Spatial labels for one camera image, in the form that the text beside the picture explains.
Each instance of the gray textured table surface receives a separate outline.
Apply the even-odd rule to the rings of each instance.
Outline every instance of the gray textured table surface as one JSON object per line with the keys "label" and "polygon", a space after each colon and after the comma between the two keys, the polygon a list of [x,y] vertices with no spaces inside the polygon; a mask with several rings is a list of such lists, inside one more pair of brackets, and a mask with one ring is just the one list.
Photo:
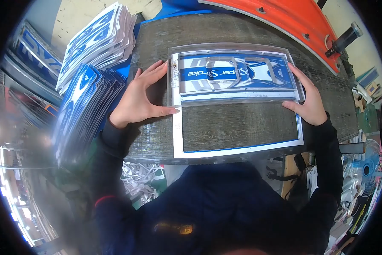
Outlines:
{"label": "gray textured table surface", "polygon": [[[168,48],[196,43],[255,43],[287,48],[296,66],[319,89],[325,109],[340,141],[358,134],[354,100],[343,70],[334,76],[314,55],[278,30],[243,15],[193,14],[156,20],[141,25],[133,51],[129,80],[137,68],[146,69],[159,59],[167,60]],[[157,105],[166,102],[166,77],[147,91]],[[269,158],[311,149],[309,125],[304,123],[305,145],[204,159],[173,158],[172,117],[149,119],[138,125],[139,133],[125,158],[129,162],[204,164]],[[280,102],[183,108],[184,149],[222,149],[279,142],[297,137],[293,112]]]}

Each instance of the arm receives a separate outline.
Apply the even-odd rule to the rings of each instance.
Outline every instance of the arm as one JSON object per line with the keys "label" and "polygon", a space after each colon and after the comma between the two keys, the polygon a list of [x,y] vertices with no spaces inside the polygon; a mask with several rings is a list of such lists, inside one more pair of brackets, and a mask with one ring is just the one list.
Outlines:
{"label": "arm", "polygon": [[110,252],[118,250],[116,245],[129,249],[133,243],[133,235],[129,234],[134,231],[133,221],[127,219],[135,210],[130,199],[123,196],[120,181],[128,149],[129,123],[177,113],[174,108],[151,104],[146,95],[146,89],[167,73],[167,64],[162,63],[160,60],[144,72],[138,69],[97,140],[90,187],[101,244]]}
{"label": "arm", "polygon": [[297,229],[303,240],[300,246],[306,254],[324,254],[337,207],[341,201],[344,180],[337,130],[324,111],[318,89],[299,69],[291,65],[289,67],[306,89],[306,101],[303,105],[283,102],[283,106],[293,110],[313,125],[312,135],[318,173],[318,188],[298,214]]}

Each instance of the hand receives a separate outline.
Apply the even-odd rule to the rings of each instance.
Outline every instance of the hand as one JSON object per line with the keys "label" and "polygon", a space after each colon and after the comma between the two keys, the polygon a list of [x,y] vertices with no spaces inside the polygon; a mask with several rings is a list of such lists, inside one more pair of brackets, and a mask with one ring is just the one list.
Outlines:
{"label": "hand", "polygon": [[162,117],[179,112],[175,108],[157,106],[150,103],[146,89],[156,83],[167,73],[167,62],[162,60],[152,64],[142,72],[139,68],[134,79],[128,85],[116,109],[111,113],[109,120],[118,129],[128,123],[140,122],[152,117]]}
{"label": "hand", "polygon": [[292,101],[285,101],[282,105],[300,115],[311,125],[318,126],[323,124],[327,120],[327,114],[324,110],[318,89],[302,71],[290,63],[288,63],[288,65],[290,70],[297,76],[306,89],[306,100],[303,105]]}

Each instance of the stack of printed labels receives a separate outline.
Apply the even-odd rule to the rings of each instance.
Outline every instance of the stack of printed labels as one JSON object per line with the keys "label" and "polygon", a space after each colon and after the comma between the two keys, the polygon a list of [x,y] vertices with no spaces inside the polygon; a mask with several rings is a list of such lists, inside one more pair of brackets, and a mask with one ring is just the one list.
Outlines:
{"label": "stack of printed labels", "polygon": [[104,69],[126,61],[135,44],[135,22],[136,16],[117,2],[99,13],[68,44],[56,90],[66,92],[81,63]]}
{"label": "stack of printed labels", "polygon": [[103,117],[126,82],[127,77],[112,69],[79,66],[65,93],[53,134],[59,165],[76,163],[85,156]]}

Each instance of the clear acrylic frame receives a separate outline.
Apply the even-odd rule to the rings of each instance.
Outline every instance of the clear acrylic frame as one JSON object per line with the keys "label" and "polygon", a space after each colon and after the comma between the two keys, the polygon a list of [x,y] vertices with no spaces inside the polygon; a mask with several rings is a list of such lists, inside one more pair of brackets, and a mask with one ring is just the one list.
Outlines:
{"label": "clear acrylic frame", "polygon": [[167,105],[305,100],[289,51],[261,44],[203,43],[168,49]]}

